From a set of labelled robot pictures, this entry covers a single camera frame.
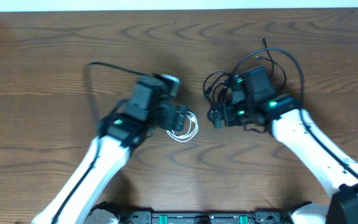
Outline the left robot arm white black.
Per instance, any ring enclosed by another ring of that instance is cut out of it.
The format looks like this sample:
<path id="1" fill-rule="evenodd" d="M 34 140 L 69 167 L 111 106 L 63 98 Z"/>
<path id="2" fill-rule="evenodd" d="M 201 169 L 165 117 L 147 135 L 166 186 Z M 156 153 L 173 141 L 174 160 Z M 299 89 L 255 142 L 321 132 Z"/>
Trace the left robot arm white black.
<path id="1" fill-rule="evenodd" d="M 80 165 L 33 223 L 83 223 L 112 179 L 153 128 L 181 131 L 187 106 L 171 104 L 180 80 L 161 74 L 141 76 L 132 96 L 121 100 L 97 127 Z"/>

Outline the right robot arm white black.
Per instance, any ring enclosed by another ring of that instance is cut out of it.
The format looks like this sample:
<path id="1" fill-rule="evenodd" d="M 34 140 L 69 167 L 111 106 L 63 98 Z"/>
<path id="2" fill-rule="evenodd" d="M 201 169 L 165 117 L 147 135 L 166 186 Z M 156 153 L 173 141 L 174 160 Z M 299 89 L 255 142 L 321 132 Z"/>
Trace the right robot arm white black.
<path id="1" fill-rule="evenodd" d="M 266 69 L 228 75 L 208 119 L 215 128 L 261 126 L 291 150 L 317 178 L 331 202 L 307 202 L 283 215 L 281 223 L 358 223 L 358 162 L 320 130 L 300 102 L 278 95 Z"/>

